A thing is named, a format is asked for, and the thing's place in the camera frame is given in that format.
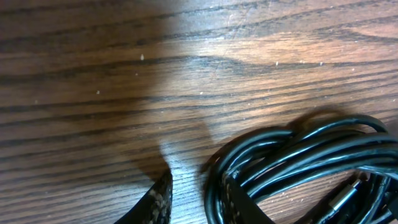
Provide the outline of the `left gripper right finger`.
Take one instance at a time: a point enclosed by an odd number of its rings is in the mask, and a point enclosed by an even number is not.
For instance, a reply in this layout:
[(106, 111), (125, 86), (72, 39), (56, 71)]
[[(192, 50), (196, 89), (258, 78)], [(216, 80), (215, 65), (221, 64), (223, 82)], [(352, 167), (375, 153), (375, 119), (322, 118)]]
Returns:
[(222, 184), (221, 206), (224, 223), (274, 224), (232, 177), (224, 177)]

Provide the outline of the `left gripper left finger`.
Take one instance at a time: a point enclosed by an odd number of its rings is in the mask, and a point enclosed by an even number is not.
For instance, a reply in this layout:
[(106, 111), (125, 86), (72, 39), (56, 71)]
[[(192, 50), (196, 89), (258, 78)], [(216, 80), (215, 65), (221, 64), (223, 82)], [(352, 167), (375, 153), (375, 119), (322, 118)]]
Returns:
[(166, 170), (135, 206), (114, 224), (170, 224), (172, 191), (172, 173)]

